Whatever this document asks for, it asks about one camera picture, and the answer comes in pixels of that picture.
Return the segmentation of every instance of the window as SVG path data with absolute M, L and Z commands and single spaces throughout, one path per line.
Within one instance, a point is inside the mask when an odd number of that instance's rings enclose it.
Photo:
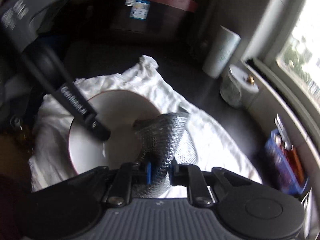
M 306 0 L 276 61 L 320 107 L 320 0 Z

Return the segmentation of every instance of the paper towel roll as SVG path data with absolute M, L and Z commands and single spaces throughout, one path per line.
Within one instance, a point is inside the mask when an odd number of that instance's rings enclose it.
M 202 70 L 218 78 L 240 42 L 240 36 L 220 26 Z

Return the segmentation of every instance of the white plate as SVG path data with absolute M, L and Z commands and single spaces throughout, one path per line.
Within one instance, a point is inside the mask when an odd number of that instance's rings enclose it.
M 68 148 L 71 163 L 80 174 L 98 166 L 118 169 L 133 162 L 141 150 L 141 142 L 133 132 L 135 120 L 154 118 L 159 110 L 146 98 L 127 90 L 109 90 L 89 99 L 97 111 L 97 119 L 111 130 L 111 137 L 101 142 L 73 120 Z

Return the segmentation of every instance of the blue basket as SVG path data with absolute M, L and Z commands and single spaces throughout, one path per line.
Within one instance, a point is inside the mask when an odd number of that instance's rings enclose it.
M 276 176 L 277 185 L 279 190 L 283 193 L 289 195 L 301 195 L 307 186 L 308 179 L 305 180 L 303 187 L 301 187 L 286 157 L 273 140 L 277 134 L 279 134 L 279 130 L 273 130 L 265 145 L 267 159 L 278 172 Z

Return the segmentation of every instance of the white towel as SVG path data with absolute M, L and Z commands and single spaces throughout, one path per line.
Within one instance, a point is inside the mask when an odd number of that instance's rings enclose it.
M 139 63 L 123 74 L 80 79 L 75 85 L 86 99 L 103 91 L 130 90 L 148 98 L 164 114 L 179 107 L 190 113 L 188 130 L 198 152 L 203 171 L 222 167 L 261 183 L 261 178 L 234 140 L 210 115 L 185 100 L 157 72 L 157 62 L 142 56 Z M 51 95 L 44 96 L 34 132 L 36 148 L 29 164 L 34 191 L 76 175 L 68 158 L 68 131 L 73 117 Z M 186 188 L 172 187 L 161 197 L 186 197 Z

